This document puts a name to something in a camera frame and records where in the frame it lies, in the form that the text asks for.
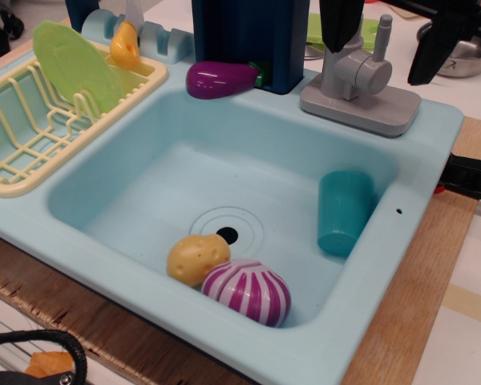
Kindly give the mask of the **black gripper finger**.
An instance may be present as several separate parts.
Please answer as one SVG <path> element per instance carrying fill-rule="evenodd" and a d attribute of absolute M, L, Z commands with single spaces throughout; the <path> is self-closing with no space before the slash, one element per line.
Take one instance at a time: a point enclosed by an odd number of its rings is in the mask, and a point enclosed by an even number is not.
<path fill-rule="evenodd" d="M 340 52 L 358 31 L 363 0 L 320 0 L 321 34 L 331 53 Z"/>
<path fill-rule="evenodd" d="M 431 20 L 420 38 L 408 75 L 412 86 L 428 84 L 461 40 L 481 37 L 481 1 L 413 1 L 410 10 Z"/>

